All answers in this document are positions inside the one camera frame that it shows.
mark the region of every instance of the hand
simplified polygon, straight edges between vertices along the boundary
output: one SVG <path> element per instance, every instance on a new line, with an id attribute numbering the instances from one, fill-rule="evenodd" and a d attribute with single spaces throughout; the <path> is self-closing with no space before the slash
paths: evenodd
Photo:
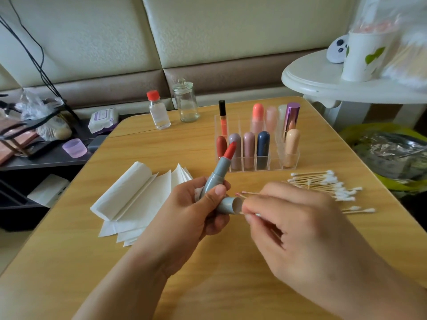
<path id="1" fill-rule="evenodd" d="M 167 278 L 181 269 L 205 235 L 220 233 L 230 220 L 214 212 L 230 183 L 224 181 L 195 203 L 194 190 L 205 183 L 206 177 L 199 177 L 176 186 L 131 249 L 153 258 Z"/>
<path id="2" fill-rule="evenodd" d="M 387 265 L 329 195 L 282 182 L 260 194 L 245 200 L 243 213 L 278 279 L 344 319 L 426 315 L 413 307 L 415 296 L 425 305 L 424 290 Z"/>

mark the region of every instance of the purple cup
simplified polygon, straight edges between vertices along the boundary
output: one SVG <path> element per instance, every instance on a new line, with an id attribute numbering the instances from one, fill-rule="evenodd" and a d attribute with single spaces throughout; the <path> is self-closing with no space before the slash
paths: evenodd
<path id="1" fill-rule="evenodd" d="M 88 152 L 88 149 L 80 139 L 71 139 L 62 145 L 63 150 L 72 158 L 82 157 Z"/>

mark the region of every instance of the paper cup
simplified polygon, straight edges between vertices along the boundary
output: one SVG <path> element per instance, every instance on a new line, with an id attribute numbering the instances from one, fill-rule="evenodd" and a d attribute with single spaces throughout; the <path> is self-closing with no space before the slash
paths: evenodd
<path id="1" fill-rule="evenodd" d="M 350 32 L 341 78 L 351 82 L 372 79 L 390 47 L 396 31 Z"/>

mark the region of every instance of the wooden table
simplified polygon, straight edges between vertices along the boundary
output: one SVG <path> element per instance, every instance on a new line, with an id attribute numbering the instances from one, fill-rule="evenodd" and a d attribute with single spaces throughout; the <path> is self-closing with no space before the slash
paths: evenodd
<path id="1" fill-rule="evenodd" d="M 265 106 L 301 102 L 301 159 L 298 170 L 333 169 L 348 187 L 363 186 L 357 205 L 378 213 L 352 215 L 351 221 L 375 250 L 404 274 L 427 286 L 427 234 L 384 188 L 353 151 L 305 100 L 261 100 Z M 250 114 L 255 102 L 229 104 L 227 113 Z M 194 177 L 215 167 L 214 115 L 156 130 L 149 115 L 126 119 L 72 182 L 0 277 L 2 319 L 69 319 L 89 292 L 126 252 L 116 236 L 98 238 L 102 220 L 90 206 L 133 162 L 164 173 L 186 166 Z M 231 173 L 231 193 L 258 191 L 289 171 Z M 220 235 L 205 238 L 167 283 L 156 319 L 332 319 L 271 274 L 241 216 L 231 216 Z"/>

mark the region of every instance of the plastic bottle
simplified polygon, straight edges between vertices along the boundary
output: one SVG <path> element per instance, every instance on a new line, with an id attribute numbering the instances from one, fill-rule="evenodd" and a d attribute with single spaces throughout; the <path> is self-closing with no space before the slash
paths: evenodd
<path id="1" fill-rule="evenodd" d="M 150 113 L 157 129 L 166 129 L 170 127 L 170 120 L 167 115 L 166 106 L 160 101 L 160 95 L 157 90 L 147 92 L 150 101 Z"/>

